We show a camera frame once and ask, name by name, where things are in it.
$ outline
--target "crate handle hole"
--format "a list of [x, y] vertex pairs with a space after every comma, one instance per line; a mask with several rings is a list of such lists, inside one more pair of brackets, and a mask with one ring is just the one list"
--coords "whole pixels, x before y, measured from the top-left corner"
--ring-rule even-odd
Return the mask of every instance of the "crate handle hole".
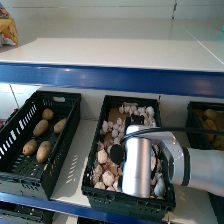
[[1, 154], [4, 156], [4, 151], [2, 150], [1, 147], [0, 147], [0, 152], [1, 152]]
[[13, 138], [14, 141], [15, 141], [15, 140], [16, 140], [16, 135], [15, 135], [14, 131], [11, 131], [10, 133], [11, 133], [11, 135], [12, 135], [12, 138]]
[[53, 100], [55, 102], [60, 102], [60, 103], [64, 103], [65, 102], [65, 98], [64, 97], [53, 97]]
[[19, 125], [20, 125], [21, 129], [23, 130], [24, 129], [24, 126], [23, 126], [23, 123], [22, 123], [21, 120], [19, 121]]

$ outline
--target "black plastic crate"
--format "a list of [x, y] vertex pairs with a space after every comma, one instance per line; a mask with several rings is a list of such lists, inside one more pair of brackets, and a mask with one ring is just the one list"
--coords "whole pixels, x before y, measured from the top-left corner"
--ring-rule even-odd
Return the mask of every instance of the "black plastic crate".
[[[80, 94], [35, 92], [0, 130], [0, 191], [47, 200], [51, 197], [61, 167], [80, 121]], [[50, 141], [51, 153], [38, 163], [36, 153], [26, 157], [23, 146], [33, 138], [33, 129], [45, 108], [54, 111], [48, 130], [35, 138], [38, 146]], [[60, 134], [54, 125], [67, 118]]]
[[[190, 102], [188, 104], [188, 118], [187, 118], [187, 127], [202, 128], [201, 124], [197, 118], [194, 109], [207, 110], [212, 109], [215, 111], [224, 112], [224, 104], [220, 103], [204, 103], [204, 102]], [[211, 145], [206, 139], [205, 134], [194, 134], [187, 133], [189, 143], [192, 148], [210, 150], [212, 149]], [[219, 197], [214, 194], [208, 193], [212, 208], [217, 217], [219, 224], [224, 224], [224, 197]]]
[[173, 185], [169, 183], [168, 179], [167, 161], [162, 153], [162, 158], [160, 159], [163, 160], [163, 176], [165, 178], [165, 183], [167, 187], [165, 200], [154, 198], [143, 199], [134, 196], [129, 196], [119, 192], [95, 189], [90, 186], [90, 177], [93, 171], [93, 163], [95, 159], [95, 154], [97, 152], [97, 142], [100, 139], [100, 129], [102, 127], [103, 121], [108, 119], [108, 115], [111, 108], [120, 107], [124, 102], [137, 103], [140, 107], [152, 106], [155, 110], [154, 118], [156, 120], [157, 126], [162, 126], [157, 100], [105, 96], [91, 151], [89, 153], [88, 163], [83, 176], [82, 193], [88, 197], [91, 208], [95, 210], [120, 214], [124, 216], [131, 216], [154, 222], [161, 222], [165, 214], [168, 211], [173, 211], [176, 206], [174, 188]]
[[8, 222], [19, 224], [52, 224], [54, 212], [0, 202], [0, 216]]

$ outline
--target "robotic arm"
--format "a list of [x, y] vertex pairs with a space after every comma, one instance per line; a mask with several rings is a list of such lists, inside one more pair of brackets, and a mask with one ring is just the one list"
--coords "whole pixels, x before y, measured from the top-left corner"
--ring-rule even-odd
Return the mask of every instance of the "robotic arm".
[[[148, 127], [130, 125], [126, 135], [144, 129]], [[171, 183], [224, 197], [224, 152], [182, 148], [168, 131], [143, 133], [126, 139], [122, 178], [124, 193], [142, 198], [150, 196], [152, 144], [158, 145], [167, 158]]]

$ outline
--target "white wall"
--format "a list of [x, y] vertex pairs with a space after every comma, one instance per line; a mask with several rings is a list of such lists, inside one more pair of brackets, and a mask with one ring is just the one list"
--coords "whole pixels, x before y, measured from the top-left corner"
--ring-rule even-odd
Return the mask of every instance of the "white wall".
[[1, 0], [15, 18], [223, 18], [222, 0]]

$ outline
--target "shelf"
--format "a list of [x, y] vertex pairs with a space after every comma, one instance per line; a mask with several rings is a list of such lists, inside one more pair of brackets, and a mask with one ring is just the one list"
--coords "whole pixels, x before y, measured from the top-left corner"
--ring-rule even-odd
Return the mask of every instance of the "shelf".
[[18, 19], [19, 45], [0, 49], [0, 82], [223, 98], [222, 24]]
[[[24, 196], [0, 193], [0, 201], [38, 207], [59, 213], [82, 216], [113, 223], [149, 224], [152, 222], [131, 217], [103, 213], [90, 208], [87, 197], [81, 193], [81, 182], [86, 166], [97, 121], [81, 120], [74, 136], [61, 173], [50, 201], [43, 201]], [[176, 135], [180, 144], [188, 147], [185, 135]], [[164, 222], [196, 224], [216, 223], [208, 194], [204, 191], [174, 186], [177, 207], [173, 213], [164, 217]]]

